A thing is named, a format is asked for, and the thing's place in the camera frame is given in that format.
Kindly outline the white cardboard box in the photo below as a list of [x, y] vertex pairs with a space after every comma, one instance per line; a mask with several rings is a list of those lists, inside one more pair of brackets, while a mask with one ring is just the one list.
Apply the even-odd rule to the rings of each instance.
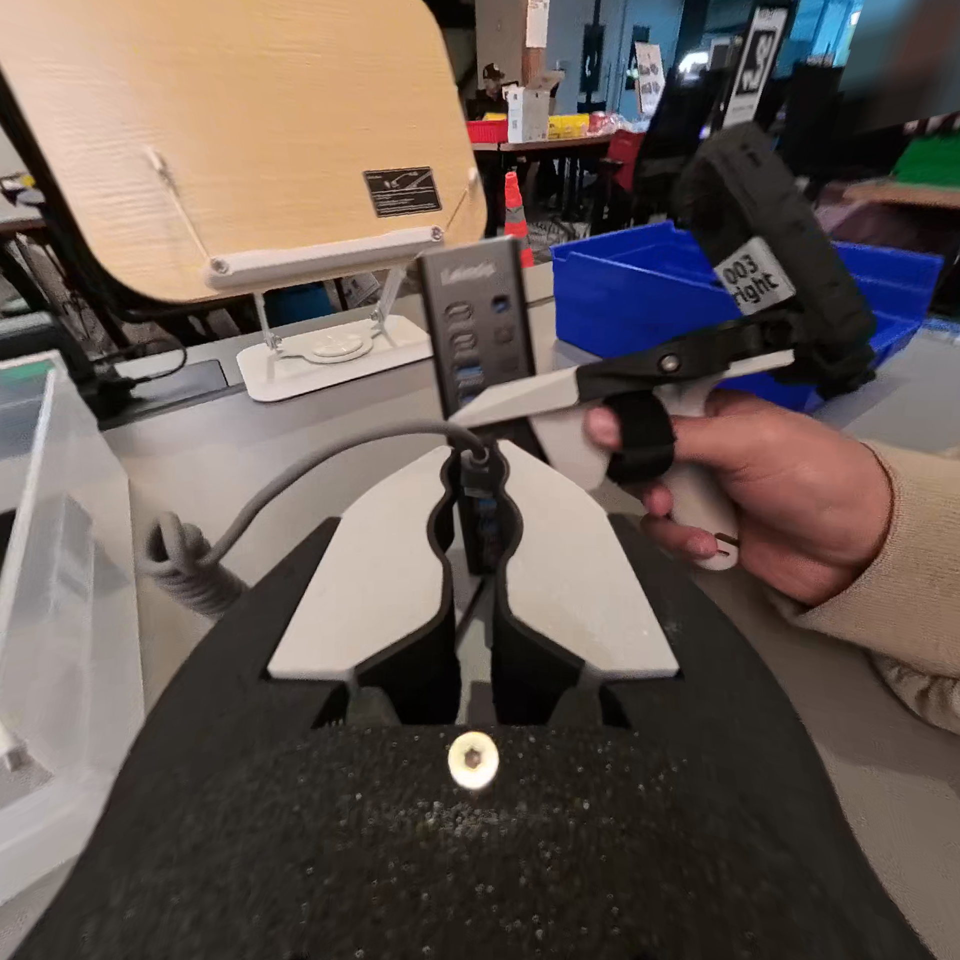
[[565, 77], [565, 71], [554, 70], [536, 76], [526, 86], [516, 82], [503, 85], [508, 143], [523, 145], [546, 142], [553, 92]]

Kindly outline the white poster sign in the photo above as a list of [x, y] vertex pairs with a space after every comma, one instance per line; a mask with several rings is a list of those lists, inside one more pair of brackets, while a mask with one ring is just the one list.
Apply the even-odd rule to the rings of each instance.
[[661, 47], [648, 42], [633, 44], [635, 56], [634, 92], [638, 114], [652, 120], [666, 87]]

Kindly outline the wooden table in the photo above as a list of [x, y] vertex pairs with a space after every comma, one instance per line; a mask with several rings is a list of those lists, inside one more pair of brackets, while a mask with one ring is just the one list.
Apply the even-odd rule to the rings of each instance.
[[557, 161], [560, 175], [559, 217], [572, 222], [583, 211], [585, 166], [605, 158], [609, 145], [619, 134], [606, 134], [533, 141], [529, 143], [472, 143], [474, 160], [481, 174], [486, 198], [486, 226], [483, 236], [498, 235], [504, 223], [504, 179], [520, 162]]

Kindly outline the orange traffic cone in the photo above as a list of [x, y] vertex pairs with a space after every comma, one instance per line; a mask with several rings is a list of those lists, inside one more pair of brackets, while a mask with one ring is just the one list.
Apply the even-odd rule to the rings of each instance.
[[515, 241], [521, 266], [531, 268], [535, 266], [535, 259], [529, 242], [519, 178], [514, 170], [508, 171], [504, 177], [504, 207], [504, 234]]

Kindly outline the green board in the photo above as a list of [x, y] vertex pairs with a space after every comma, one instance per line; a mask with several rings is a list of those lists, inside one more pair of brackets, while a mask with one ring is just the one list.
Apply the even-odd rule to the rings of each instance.
[[893, 177], [911, 186], [959, 189], [959, 130], [913, 139], [895, 163]]

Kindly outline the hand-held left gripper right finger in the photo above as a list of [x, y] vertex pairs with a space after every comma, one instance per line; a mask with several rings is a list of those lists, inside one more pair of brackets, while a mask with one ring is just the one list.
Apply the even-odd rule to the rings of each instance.
[[547, 462], [500, 440], [507, 614], [600, 681], [671, 679], [676, 655], [606, 511]]

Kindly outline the black white marker sign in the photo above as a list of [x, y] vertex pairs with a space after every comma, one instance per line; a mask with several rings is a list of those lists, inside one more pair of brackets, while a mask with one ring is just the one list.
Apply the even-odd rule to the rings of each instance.
[[786, 2], [754, 6], [726, 98], [721, 130], [754, 120], [789, 18]]

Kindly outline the clear plastic container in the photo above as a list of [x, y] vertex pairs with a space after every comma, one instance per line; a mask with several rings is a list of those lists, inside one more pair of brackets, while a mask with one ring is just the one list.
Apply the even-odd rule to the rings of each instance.
[[1, 366], [1, 900], [82, 851], [143, 723], [130, 484], [55, 352]]

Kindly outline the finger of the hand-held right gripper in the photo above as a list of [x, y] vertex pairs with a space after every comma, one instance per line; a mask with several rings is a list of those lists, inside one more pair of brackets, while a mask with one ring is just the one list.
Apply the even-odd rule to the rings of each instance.
[[546, 421], [583, 432], [579, 366], [497, 384], [482, 390], [448, 419], [478, 434], [504, 436], [511, 424]]

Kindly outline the wooden book stand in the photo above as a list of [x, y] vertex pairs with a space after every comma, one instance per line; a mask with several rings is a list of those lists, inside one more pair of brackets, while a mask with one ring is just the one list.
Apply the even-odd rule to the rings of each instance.
[[425, 361], [408, 267], [487, 205], [426, 2], [2, 2], [2, 108], [54, 249], [118, 322], [251, 301], [277, 402]]

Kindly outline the black usb hub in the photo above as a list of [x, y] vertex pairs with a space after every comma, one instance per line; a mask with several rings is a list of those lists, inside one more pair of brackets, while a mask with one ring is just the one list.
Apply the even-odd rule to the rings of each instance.
[[[534, 376], [521, 247], [515, 238], [425, 251], [415, 259], [415, 273], [445, 418], [487, 388]], [[490, 437], [509, 440], [546, 460], [526, 421], [481, 428], [480, 434], [486, 444]], [[469, 572], [495, 573], [505, 548], [495, 499], [461, 494], [458, 510]]]

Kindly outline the person's right forearm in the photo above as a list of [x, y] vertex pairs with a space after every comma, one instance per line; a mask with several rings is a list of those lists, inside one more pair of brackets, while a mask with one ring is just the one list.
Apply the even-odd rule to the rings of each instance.
[[803, 607], [772, 589], [789, 623], [865, 649], [919, 719], [959, 734], [959, 464], [867, 442], [893, 495], [883, 546], [845, 590]]

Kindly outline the person's right hand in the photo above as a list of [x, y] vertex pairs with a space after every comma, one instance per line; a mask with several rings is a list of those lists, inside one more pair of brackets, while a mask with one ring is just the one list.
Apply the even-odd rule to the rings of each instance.
[[740, 566], [773, 591], [818, 607], [879, 556], [894, 492], [856, 438], [738, 390], [672, 421], [677, 462], [715, 478], [738, 511]]

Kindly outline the blue plastic bin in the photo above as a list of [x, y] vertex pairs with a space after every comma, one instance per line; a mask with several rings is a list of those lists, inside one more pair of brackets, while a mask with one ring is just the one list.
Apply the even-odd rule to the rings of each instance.
[[[834, 242], [833, 246], [875, 316], [870, 345], [873, 369], [878, 372], [919, 332], [944, 260], [939, 255], [898, 248], [848, 242]], [[813, 414], [825, 405], [814, 387], [782, 383], [768, 372], [726, 380], [720, 388], [753, 394], [801, 414]]]
[[551, 256], [568, 359], [643, 352], [742, 319], [700, 246], [670, 220], [556, 245]]

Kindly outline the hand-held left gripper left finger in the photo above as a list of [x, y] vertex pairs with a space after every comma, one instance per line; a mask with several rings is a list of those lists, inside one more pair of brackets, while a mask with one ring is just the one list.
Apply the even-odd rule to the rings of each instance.
[[452, 600], [454, 450], [438, 446], [351, 504], [267, 664], [274, 680], [360, 681]]

